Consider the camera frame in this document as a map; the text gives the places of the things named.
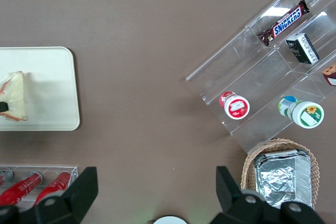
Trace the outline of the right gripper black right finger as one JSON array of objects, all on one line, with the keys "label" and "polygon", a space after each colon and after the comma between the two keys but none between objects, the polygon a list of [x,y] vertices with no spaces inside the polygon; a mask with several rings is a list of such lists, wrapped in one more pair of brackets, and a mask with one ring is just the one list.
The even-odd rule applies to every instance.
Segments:
[{"label": "right gripper black right finger", "polygon": [[304,203],[289,201],[277,209],[256,194],[242,192],[226,166],[216,167],[216,193],[222,212],[211,223],[324,223]]}]

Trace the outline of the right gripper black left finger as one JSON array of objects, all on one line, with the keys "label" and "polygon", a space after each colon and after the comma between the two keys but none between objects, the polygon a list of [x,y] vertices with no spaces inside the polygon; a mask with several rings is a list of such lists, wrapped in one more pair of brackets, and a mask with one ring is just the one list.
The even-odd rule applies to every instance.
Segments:
[{"label": "right gripper black left finger", "polygon": [[86,167],[60,196],[49,196],[23,212],[1,206],[1,223],[81,223],[98,191],[97,168]]}]

